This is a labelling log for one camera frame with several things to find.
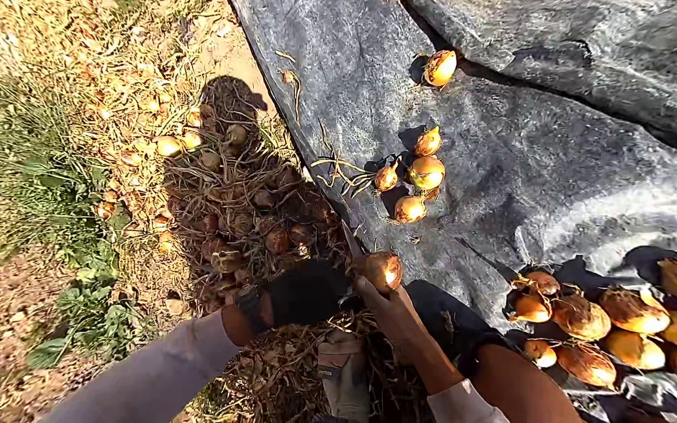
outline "gray tarp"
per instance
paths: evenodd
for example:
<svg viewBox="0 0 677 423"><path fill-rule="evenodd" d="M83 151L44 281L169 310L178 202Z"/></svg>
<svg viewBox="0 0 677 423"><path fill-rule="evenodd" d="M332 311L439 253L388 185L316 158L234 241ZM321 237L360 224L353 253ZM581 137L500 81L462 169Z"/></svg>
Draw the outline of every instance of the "gray tarp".
<svg viewBox="0 0 677 423"><path fill-rule="evenodd" d="M677 250L677 150L642 127L461 70L441 90L415 87L410 66L435 47L397 2L234 4L306 163L329 156L327 142L364 167L404 153L423 128L441 127L446 178L421 222L384 220L392 215L385 203L408 185L351 199L339 181L328 188L315 178L366 246L390 243L399 253L407 281L434 283L506 332L514 329L503 315L509 287L483 257L520 269L584 255L589 270L605 275L635 246ZM284 69L302 82L299 123ZM328 165L312 172L330 180Z"/></svg>

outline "forearm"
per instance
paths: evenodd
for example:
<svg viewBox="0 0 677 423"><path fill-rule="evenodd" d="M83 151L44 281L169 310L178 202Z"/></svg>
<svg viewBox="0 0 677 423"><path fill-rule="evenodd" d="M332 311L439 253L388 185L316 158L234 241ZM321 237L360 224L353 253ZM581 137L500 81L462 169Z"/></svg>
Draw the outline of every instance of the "forearm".
<svg viewBox="0 0 677 423"><path fill-rule="evenodd" d="M232 341L249 342L252 336L237 312L227 309L223 320L216 312L180 324L90 381L43 421L171 421L237 354Z"/></svg>

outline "gray sleeve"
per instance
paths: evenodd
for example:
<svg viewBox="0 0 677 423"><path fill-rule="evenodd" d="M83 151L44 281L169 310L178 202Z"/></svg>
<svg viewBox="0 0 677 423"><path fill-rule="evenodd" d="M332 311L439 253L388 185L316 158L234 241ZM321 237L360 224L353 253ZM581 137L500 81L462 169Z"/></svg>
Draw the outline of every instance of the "gray sleeve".
<svg viewBox="0 0 677 423"><path fill-rule="evenodd" d="M168 423L238 352L221 312L183 322L104 371L42 421Z"/></svg>
<svg viewBox="0 0 677 423"><path fill-rule="evenodd" d="M469 380L427 397L438 423L509 423L503 413L485 401Z"/></svg>

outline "leaf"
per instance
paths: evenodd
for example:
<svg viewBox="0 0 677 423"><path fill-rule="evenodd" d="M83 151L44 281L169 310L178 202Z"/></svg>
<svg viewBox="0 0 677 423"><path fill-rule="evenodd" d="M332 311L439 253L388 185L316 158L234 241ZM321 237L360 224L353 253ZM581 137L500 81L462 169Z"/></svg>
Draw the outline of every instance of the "leaf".
<svg viewBox="0 0 677 423"><path fill-rule="evenodd" d="M59 363L61 352L66 345L67 340L64 338L45 341L30 351L26 362L31 369L53 369Z"/></svg>

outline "black landscape fabric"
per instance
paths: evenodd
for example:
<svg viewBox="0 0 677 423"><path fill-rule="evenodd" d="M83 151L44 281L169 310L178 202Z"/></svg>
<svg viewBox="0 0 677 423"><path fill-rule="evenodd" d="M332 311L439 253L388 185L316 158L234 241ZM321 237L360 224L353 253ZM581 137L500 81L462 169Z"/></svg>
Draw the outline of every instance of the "black landscape fabric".
<svg viewBox="0 0 677 423"><path fill-rule="evenodd" d="M677 150L640 125L555 92L481 78L476 75L488 73L469 63L460 63L442 89L418 86L427 58L420 54L440 46L399 2L233 2L308 166L333 155L369 170L397 156L409 165L419 134L440 126L444 145L437 156L446 165L445 181L427 216L414 224L389 223L409 184L380 197L369 188L352 198L351 190L342 195L342 179L329 186L329 163L310 168L367 248L390 247L400 255L407 282L435 284L518 337L533 328L509 323L504 313L511 269L546 263L563 272L562 282L644 283L634 266L624 266L629 251L642 245L677 251ZM446 25L439 32L453 34ZM462 40L451 41L465 51ZM301 85L298 122L294 89L282 79L287 69ZM643 110L657 99L618 101L638 101L624 107ZM662 104L655 106L662 110ZM653 263L665 251L646 251L644 260ZM615 278L602 278L608 275ZM567 378L558 367L550 374L600 421L620 421L630 403L677 413L677 377L668 372L621 371L630 375L617 384L622 395Z"/></svg>

